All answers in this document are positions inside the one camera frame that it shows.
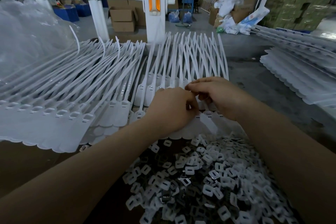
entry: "gray floor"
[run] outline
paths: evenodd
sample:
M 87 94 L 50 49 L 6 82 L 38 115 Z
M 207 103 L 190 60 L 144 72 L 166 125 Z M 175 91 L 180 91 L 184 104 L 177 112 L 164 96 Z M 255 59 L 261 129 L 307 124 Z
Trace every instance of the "gray floor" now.
M 194 14 L 195 22 L 190 29 L 181 29 L 174 23 L 166 22 L 166 31 L 172 33 L 195 31 L 197 34 L 211 35 L 215 29 L 208 23 L 209 16 L 202 11 Z M 95 26 L 92 17 L 81 18 L 79 39 L 81 41 L 96 37 Z M 107 20 L 109 34 L 113 34 L 110 20 Z M 323 37 L 336 34 L 336 21 L 333 18 L 325 19 L 314 33 Z M 135 34 L 146 34 L 145 29 L 139 29 Z M 249 92 L 255 98 L 266 103 L 276 111 L 288 116 L 292 122 L 302 131 L 309 134 L 315 140 L 336 153 L 336 122 L 316 105 L 305 104 L 278 78 L 270 73 L 260 62 L 260 56 L 264 55 L 268 42 L 256 35 L 230 35 L 221 33 L 221 39 L 225 48 L 229 63 L 230 81 Z

